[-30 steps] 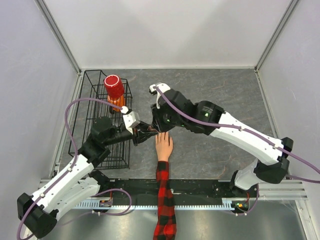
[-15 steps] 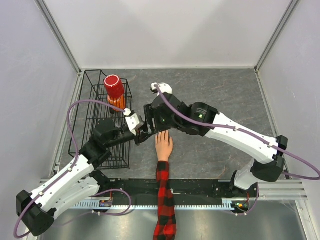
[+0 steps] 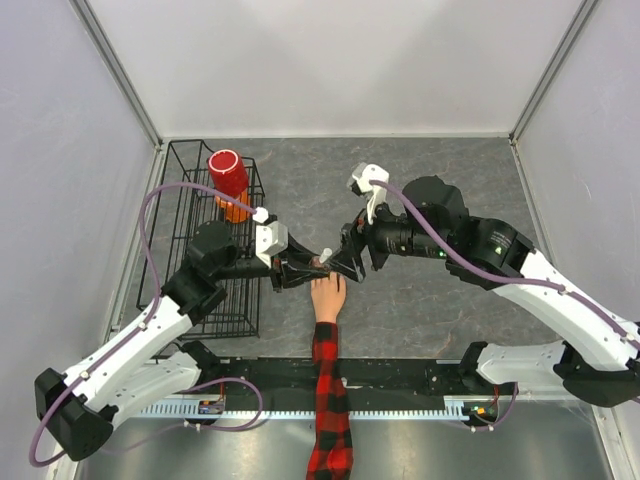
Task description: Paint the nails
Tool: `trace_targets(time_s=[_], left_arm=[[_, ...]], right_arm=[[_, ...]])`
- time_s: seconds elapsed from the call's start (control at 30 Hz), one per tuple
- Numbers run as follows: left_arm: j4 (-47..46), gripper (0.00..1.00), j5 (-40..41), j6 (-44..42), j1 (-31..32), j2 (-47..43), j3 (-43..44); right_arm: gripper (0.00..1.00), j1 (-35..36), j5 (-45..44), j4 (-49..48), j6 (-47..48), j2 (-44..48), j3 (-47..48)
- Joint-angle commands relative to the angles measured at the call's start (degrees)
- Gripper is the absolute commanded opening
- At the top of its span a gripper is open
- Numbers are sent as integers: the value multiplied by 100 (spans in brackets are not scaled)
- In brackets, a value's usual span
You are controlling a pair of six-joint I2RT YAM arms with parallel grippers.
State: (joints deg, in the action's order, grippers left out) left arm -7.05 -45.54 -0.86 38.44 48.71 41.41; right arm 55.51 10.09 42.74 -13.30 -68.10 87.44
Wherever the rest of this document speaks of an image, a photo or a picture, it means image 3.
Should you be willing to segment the white nail polish cap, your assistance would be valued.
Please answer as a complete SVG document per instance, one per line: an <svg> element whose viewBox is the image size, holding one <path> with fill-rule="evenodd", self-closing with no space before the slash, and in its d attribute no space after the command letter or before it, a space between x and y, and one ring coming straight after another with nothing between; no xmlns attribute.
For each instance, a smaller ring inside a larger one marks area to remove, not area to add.
<svg viewBox="0 0 640 480"><path fill-rule="evenodd" d="M318 257L319 263L325 264L330 259L332 254L333 254L333 251L331 248L324 248L320 256Z"/></svg>

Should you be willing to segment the glitter nail polish bottle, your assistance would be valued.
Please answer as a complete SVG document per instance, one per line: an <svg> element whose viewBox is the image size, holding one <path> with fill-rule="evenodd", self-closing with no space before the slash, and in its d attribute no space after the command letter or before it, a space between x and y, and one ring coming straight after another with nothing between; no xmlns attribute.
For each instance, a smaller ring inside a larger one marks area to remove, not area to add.
<svg viewBox="0 0 640 480"><path fill-rule="evenodd" d="M326 273L331 271L330 267L327 266L324 262L322 262L319 256L315 256L312 258L310 262L310 266L316 270L321 270Z"/></svg>

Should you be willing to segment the red plaid sleeve forearm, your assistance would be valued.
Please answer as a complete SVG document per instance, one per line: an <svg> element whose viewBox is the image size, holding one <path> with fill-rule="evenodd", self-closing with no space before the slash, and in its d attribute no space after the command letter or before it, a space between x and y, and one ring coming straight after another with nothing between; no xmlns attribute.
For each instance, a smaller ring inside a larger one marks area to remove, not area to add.
<svg viewBox="0 0 640 480"><path fill-rule="evenodd" d="M338 369L338 327L317 323L312 342L316 370L315 443L306 479L349 479L354 463L349 403Z"/></svg>

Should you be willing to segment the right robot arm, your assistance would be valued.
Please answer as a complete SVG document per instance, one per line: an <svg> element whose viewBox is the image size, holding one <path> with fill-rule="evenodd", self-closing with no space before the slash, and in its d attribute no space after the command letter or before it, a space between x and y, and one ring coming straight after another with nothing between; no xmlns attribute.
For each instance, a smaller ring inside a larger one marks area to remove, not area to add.
<svg viewBox="0 0 640 480"><path fill-rule="evenodd" d="M461 191L437 176L398 189L368 164L347 185L366 206L343 227L328 260L333 270L363 281L364 251L374 270L392 255L439 259L451 275L513 302L558 335L543 345L470 344L457 371L465 391L518 383L561 387L605 408L638 401L639 325L580 290L517 229L471 215Z"/></svg>

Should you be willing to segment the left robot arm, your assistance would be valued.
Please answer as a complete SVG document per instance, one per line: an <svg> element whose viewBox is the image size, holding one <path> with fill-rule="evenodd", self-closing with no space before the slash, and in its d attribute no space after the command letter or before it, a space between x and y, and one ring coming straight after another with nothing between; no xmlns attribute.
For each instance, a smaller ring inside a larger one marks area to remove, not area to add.
<svg viewBox="0 0 640 480"><path fill-rule="evenodd" d="M220 371L201 344L155 366L147 362L223 303L226 280L268 277L281 290L328 273L281 222L258 224L255 232L255 253L244 258L228 224L201 224L178 270L134 321L65 371L40 373L34 381L39 432L50 433L62 454L81 461L147 406L179 391L215 389Z"/></svg>

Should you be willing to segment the mannequin hand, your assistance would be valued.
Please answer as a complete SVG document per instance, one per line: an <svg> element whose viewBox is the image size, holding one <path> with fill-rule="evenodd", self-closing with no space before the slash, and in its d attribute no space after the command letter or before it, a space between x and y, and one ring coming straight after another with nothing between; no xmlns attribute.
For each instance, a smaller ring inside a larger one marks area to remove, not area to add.
<svg viewBox="0 0 640 480"><path fill-rule="evenodd" d="M337 322L346 300L346 281L336 272L311 282L311 300L317 323Z"/></svg>

